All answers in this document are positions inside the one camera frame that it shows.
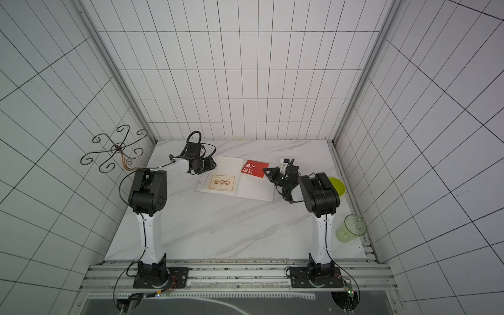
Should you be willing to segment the white photo album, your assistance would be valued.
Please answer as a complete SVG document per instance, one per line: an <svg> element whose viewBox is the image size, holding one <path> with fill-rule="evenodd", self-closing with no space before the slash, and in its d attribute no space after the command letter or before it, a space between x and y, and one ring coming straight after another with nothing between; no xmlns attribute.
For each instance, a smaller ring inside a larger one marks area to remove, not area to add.
<svg viewBox="0 0 504 315"><path fill-rule="evenodd" d="M214 161L217 164L216 168L202 175L202 178L198 181L196 186L197 192L247 198L264 202L272 202L274 200L275 188L266 176L257 178L241 172L247 160L238 157L217 156L214 158ZM209 180L212 175L235 176L234 190L232 192L225 192L208 189Z"/></svg>

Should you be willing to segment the red photo card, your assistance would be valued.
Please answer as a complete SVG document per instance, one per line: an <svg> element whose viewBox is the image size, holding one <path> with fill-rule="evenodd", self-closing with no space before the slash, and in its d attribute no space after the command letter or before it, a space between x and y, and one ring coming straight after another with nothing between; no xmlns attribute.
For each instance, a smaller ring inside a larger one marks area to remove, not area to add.
<svg viewBox="0 0 504 315"><path fill-rule="evenodd" d="M265 173L263 169L269 168L269 163L263 163L261 161L247 160L241 169L243 174L247 174L257 178L263 178Z"/></svg>

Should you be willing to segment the cream patterned photo card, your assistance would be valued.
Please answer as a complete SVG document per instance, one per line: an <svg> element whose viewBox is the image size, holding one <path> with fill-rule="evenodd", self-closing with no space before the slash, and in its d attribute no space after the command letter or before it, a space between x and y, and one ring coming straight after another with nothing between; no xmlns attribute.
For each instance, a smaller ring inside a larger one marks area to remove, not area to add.
<svg viewBox="0 0 504 315"><path fill-rule="evenodd" d="M208 189L232 192L234 190L235 179L235 176L212 175L209 180Z"/></svg>

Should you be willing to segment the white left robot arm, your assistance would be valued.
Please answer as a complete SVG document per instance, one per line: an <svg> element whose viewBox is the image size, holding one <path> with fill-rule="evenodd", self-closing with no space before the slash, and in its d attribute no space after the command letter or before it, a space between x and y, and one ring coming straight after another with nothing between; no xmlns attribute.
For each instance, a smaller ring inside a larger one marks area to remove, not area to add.
<svg viewBox="0 0 504 315"><path fill-rule="evenodd" d="M144 253L138 262L139 276L162 280L169 274L161 243L161 211L168 199L168 182L185 173L199 175L216 166L212 157L170 155L168 164L136 170L127 203L136 215L140 241L144 245Z"/></svg>

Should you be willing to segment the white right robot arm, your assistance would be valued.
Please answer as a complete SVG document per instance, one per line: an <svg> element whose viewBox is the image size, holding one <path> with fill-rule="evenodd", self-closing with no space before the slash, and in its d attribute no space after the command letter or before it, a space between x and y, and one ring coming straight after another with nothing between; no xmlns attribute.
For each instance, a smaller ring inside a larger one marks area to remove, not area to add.
<svg viewBox="0 0 504 315"><path fill-rule="evenodd" d="M302 203L311 214L312 252L308 254L307 265L311 282L322 277L335 277L337 264L332 258L329 232L341 199L327 174L301 175L294 160L290 159L285 159L280 167L268 167L262 171L284 201Z"/></svg>

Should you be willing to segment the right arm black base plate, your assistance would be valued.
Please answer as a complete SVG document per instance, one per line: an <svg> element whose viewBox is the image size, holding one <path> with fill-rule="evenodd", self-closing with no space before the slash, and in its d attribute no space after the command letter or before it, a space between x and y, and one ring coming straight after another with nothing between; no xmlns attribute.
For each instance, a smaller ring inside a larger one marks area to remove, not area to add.
<svg viewBox="0 0 504 315"><path fill-rule="evenodd" d="M345 282L341 277L323 276L314 277L312 280L307 267L289 266L286 269L287 279L295 289L322 289L322 288L344 288Z"/></svg>

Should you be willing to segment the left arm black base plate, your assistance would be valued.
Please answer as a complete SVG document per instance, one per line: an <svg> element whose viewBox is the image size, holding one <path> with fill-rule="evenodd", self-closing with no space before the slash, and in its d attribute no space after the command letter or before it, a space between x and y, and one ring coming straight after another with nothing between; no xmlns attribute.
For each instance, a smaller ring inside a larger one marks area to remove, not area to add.
<svg viewBox="0 0 504 315"><path fill-rule="evenodd" d="M163 267L155 271L138 271L133 288L146 290L174 290L186 287L189 268Z"/></svg>

